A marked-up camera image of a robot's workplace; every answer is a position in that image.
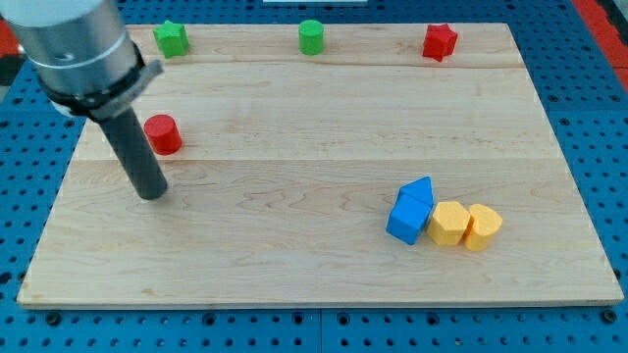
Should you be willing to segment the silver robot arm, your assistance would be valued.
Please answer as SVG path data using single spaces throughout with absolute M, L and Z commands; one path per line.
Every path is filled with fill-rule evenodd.
M 1 15 L 56 109 L 99 125 L 137 195 L 168 188 L 131 104 L 163 72 L 145 63 L 109 0 L 2 0 Z

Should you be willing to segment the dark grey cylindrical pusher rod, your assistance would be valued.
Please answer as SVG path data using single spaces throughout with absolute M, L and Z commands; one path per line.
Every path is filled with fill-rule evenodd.
M 161 197 L 167 191 L 168 183 L 134 110 L 127 109 L 99 126 L 136 194 L 144 200 Z

